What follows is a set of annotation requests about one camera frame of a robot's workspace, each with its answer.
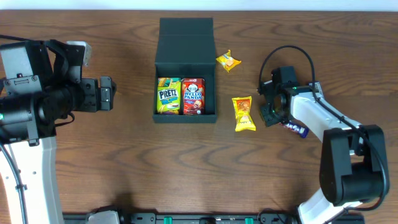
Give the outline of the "blue Dairy Milk bar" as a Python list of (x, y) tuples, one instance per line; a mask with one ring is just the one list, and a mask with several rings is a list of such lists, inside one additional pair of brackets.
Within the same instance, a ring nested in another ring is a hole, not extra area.
[(301, 138), (306, 138), (308, 133), (309, 133), (309, 129), (306, 126), (302, 126), (302, 125), (297, 124), (297, 123), (295, 123), (293, 121), (289, 121), (289, 122), (284, 123), (284, 124), (281, 123), (281, 125), (284, 128), (287, 128), (290, 131), (298, 134)]

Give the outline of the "red Hello Panda box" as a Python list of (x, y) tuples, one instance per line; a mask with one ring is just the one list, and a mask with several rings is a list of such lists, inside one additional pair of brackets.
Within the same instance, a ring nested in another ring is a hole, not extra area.
[(200, 115), (205, 112), (205, 80), (184, 78), (182, 80), (184, 115)]

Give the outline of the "green Pretz box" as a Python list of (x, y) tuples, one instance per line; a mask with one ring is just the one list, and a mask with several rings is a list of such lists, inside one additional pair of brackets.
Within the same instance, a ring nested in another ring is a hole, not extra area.
[(179, 114), (181, 96), (180, 78), (158, 78), (157, 106), (158, 114)]

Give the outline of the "dark green box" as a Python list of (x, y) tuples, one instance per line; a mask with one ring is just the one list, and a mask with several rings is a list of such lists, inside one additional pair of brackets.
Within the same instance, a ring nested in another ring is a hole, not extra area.
[[(152, 118), (155, 123), (215, 123), (216, 49), (212, 18), (163, 17), (155, 56)], [(205, 81), (204, 113), (159, 114), (156, 110), (159, 78), (202, 78)]]

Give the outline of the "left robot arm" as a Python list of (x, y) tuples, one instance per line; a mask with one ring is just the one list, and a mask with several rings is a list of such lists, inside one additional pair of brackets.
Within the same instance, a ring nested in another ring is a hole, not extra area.
[(113, 108), (110, 77), (83, 78), (84, 41), (9, 37), (1, 46), (1, 178), (13, 223), (118, 223), (116, 211), (66, 215), (55, 174), (56, 130), (75, 112)]

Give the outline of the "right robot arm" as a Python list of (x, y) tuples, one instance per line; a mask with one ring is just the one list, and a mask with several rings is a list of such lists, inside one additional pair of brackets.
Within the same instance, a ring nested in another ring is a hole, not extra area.
[(317, 190), (297, 208), (292, 223), (333, 223), (364, 203), (379, 207), (390, 187), (383, 130), (347, 118), (329, 104), (320, 84), (301, 85), (293, 67), (279, 67), (271, 80), (259, 80), (266, 99), (261, 108), (267, 126), (302, 122), (322, 143)]

